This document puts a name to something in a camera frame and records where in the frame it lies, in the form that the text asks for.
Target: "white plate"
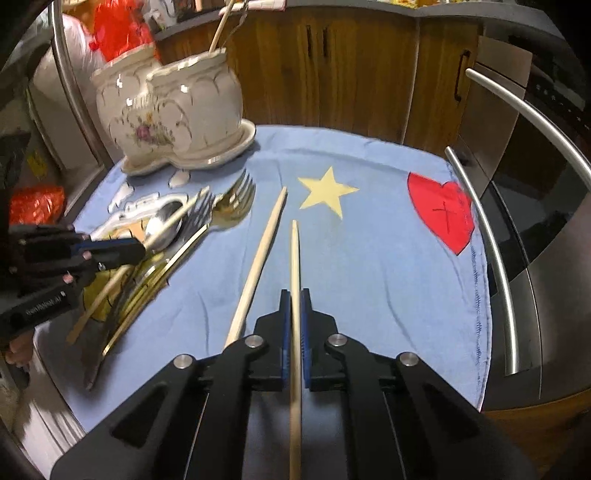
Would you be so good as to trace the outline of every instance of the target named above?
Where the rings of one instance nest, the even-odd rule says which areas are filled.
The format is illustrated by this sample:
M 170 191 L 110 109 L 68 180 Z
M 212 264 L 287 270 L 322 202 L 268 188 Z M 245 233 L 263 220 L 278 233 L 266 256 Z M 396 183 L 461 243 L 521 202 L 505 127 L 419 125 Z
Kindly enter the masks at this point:
M 231 160 L 234 160 L 238 155 L 244 152 L 255 139 L 256 127 L 250 120 L 243 118 L 240 121 L 241 135 L 236 144 L 226 150 L 224 153 L 209 158 L 178 158 L 175 156 L 160 157 L 148 165 L 141 167 L 130 167 L 126 165 L 127 157 L 123 159 L 121 164 L 121 171 L 127 175 L 146 175 L 171 164 L 183 170 L 209 170 L 211 168 L 220 167 Z

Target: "gold fork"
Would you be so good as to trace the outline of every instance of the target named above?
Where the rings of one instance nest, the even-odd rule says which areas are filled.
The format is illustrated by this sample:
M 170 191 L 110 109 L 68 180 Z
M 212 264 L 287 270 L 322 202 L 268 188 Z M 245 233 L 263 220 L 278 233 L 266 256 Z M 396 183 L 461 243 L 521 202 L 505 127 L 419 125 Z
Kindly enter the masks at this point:
M 144 289 L 141 297 L 127 311 L 123 321 L 113 334 L 111 340 L 103 350 L 103 358 L 113 348 L 119 338 L 129 329 L 144 307 L 162 289 L 169 276 L 182 264 L 182 259 L 190 247 L 211 229 L 226 230 L 238 225 L 250 212 L 255 197 L 256 186 L 250 175 L 243 171 L 236 183 L 215 203 L 212 217 L 205 223 L 183 247 L 169 260 L 169 262 L 153 275 L 149 285 Z

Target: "chopstick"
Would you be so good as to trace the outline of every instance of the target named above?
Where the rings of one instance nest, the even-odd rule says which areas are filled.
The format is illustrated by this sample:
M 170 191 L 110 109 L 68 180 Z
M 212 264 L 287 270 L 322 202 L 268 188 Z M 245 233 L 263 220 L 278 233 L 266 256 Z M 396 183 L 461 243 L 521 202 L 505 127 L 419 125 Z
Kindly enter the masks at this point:
M 209 53 L 213 52 L 216 49 L 217 42 L 219 41 L 220 36 L 222 35 L 222 30 L 226 25 L 226 22 L 228 21 L 230 13 L 232 13 L 232 7 L 234 6 L 234 3 L 236 3 L 236 0 L 230 0 L 230 3 L 228 3 L 226 11 L 223 13 L 223 17 L 220 20 L 219 25 L 217 26 L 215 35 L 213 36 L 212 44 L 209 46 Z
M 290 480 L 301 478 L 300 237 L 291 223 Z
M 201 191 L 198 194 L 196 194 L 194 197 L 188 200 L 187 203 L 185 203 L 174 213 L 174 215 L 172 215 L 168 220 L 166 220 L 162 228 L 157 233 L 150 236 L 150 238 L 148 238 L 144 242 L 144 247 L 146 251 L 150 250 L 150 248 L 154 245 L 158 238 L 160 238 L 160 236 L 172 225 L 178 222 L 178 220 L 182 218 L 183 215 L 193 207 L 193 205 L 195 205 L 195 202 L 202 195 L 203 192 L 204 189 L 201 189 Z M 107 285 L 103 287 L 103 289 L 96 296 L 90 307 L 86 309 L 82 313 L 82 315 L 80 315 L 80 318 L 78 318 L 78 321 L 76 322 L 76 324 L 74 324 L 72 330 L 70 330 L 70 333 L 68 333 L 66 337 L 66 342 L 69 345 L 73 345 L 75 341 L 78 340 L 78 337 L 80 336 L 82 330 L 86 326 L 86 322 L 88 322 L 88 319 L 91 317 L 91 315 L 96 311 L 100 304 L 103 303 L 103 301 L 107 298 L 109 293 L 119 284 L 119 282 L 121 282 L 125 274 L 129 273 L 134 268 L 135 267 L 133 265 L 123 265 L 119 267 L 115 275 L 113 275 L 111 279 L 107 282 Z
M 273 236 L 277 230 L 277 225 L 281 216 L 281 209 L 283 207 L 283 203 L 285 202 L 286 195 L 287 188 L 283 187 L 279 193 L 279 196 L 277 197 L 275 206 L 269 215 L 267 226 L 262 233 L 261 241 L 258 248 L 256 249 L 255 258 L 252 261 L 251 269 L 248 272 L 248 276 L 246 277 L 246 282 L 244 284 L 244 288 L 242 289 L 240 300 L 238 300 L 238 306 L 236 307 L 234 318 L 230 324 L 228 336 L 226 337 L 226 343 L 223 346 L 224 348 L 226 348 L 231 343 L 234 343 L 241 337 L 244 321 L 246 320 L 246 314 L 248 313 L 252 298 L 255 294 L 256 284 L 258 283 L 258 280 L 261 276 L 261 271 L 265 263 L 265 259 L 267 258 L 271 241 L 273 240 Z

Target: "floral pattern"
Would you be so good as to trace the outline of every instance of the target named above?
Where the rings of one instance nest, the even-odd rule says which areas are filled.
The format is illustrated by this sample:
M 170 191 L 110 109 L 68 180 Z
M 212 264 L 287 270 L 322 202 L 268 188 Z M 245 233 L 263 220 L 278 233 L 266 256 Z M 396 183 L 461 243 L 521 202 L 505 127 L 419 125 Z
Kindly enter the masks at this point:
M 161 121 L 154 121 L 152 112 L 146 114 L 145 119 L 138 115 L 138 123 L 131 123 L 134 134 L 130 135 L 135 140 L 136 145 L 142 142 L 159 147 L 165 145 L 174 145 L 174 135 L 171 129 L 163 125 Z

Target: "countertop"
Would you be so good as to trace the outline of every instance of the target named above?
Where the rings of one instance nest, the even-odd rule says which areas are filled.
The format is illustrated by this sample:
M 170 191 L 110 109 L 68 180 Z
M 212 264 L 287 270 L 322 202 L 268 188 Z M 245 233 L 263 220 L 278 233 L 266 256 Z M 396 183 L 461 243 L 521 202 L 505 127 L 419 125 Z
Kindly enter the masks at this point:
M 501 2 L 462 2 L 432 5 L 417 9 L 392 5 L 375 0 L 286 0 L 287 8 L 292 7 L 353 7 L 392 12 L 413 18 L 474 18 L 493 21 L 518 28 L 535 31 L 538 35 L 564 41 L 550 17 L 542 10 Z M 154 40 L 163 40 L 172 35 L 199 25 L 216 21 L 218 12 L 208 12 L 179 23 L 156 34 Z

